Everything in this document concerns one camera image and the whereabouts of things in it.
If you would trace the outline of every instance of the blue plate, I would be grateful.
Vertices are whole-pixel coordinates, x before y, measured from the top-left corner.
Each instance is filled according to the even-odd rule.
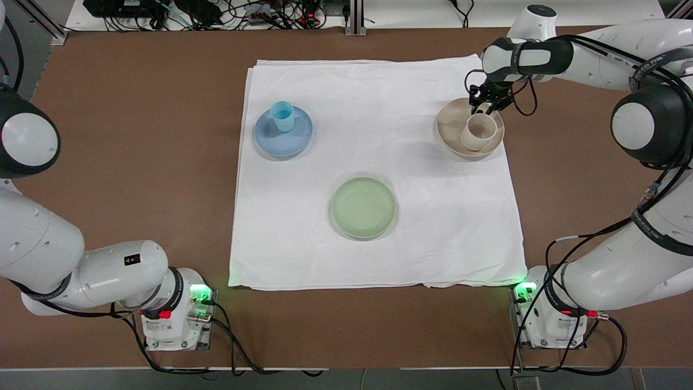
[[[308,114],[294,106],[294,128],[282,133],[274,124],[270,111],[265,111],[255,123],[255,141],[267,154],[290,157],[301,153],[313,136],[313,122]]]

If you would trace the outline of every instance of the white robotic arm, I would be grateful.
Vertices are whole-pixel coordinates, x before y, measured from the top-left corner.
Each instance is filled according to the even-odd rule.
[[[115,301],[142,316],[148,349],[197,349],[213,313],[197,272],[169,267],[163,248],[148,240],[84,251],[79,229],[12,185],[59,154],[53,122],[0,84],[0,277],[19,287],[36,315],[79,315]]]
[[[632,90],[613,110],[614,140],[644,165],[668,174],[653,184],[617,233],[551,271],[560,285],[550,280],[545,266],[536,266],[514,289],[516,325],[525,330],[522,340],[531,348],[566,348],[571,339],[580,346],[585,310],[617,310],[693,289],[693,177],[686,171],[693,141],[693,22],[647,20],[557,37],[555,19],[552,9],[529,6],[508,37],[484,51],[487,78],[470,87],[473,112],[482,103],[491,104],[489,111],[506,108],[512,102],[510,87],[518,81],[555,77]],[[655,69],[681,84],[656,78]],[[660,187],[668,190],[666,196],[658,193]],[[538,294],[545,281],[545,291]]]

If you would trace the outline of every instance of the white circular cap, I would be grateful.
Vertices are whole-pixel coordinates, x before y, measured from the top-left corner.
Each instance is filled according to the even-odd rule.
[[[23,112],[5,122],[2,144],[14,161],[38,167],[51,161],[58,152],[58,134],[44,118]]]
[[[654,136],[654,118],[640,103],[626,103],[611,118],[611,131],[621,147],[632,151],[644,148]]]

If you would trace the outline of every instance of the green plate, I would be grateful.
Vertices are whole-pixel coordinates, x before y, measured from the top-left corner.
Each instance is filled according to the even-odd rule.
[[[332,196],[330,211],[337,226],[358,239],[383,234],[394,221],[397,203],[392,192],[371,178],[355,178],[342,184]]]

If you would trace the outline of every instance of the beige plate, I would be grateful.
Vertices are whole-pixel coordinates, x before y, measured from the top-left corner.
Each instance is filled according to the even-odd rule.
[[[486,110],[489,107],[487,103],[482,104],[479,109]],[[500,145],[505,135],[505,125],[498,111],[491,113],[491,118],[498,125],[498,132],[491,140],[488,146],[485,146],[480,151],[471,151],[467,149],[459,139],[462,134],[462,129],[467,123],[467,118],[471,116],[472,107],[469,105],[468,98],[455,99],[446,104],[440,112],[438,112],[437,127],[438,134],[443,140],[443,143],[453,152],[465,157],[481,157],[494,151]]]

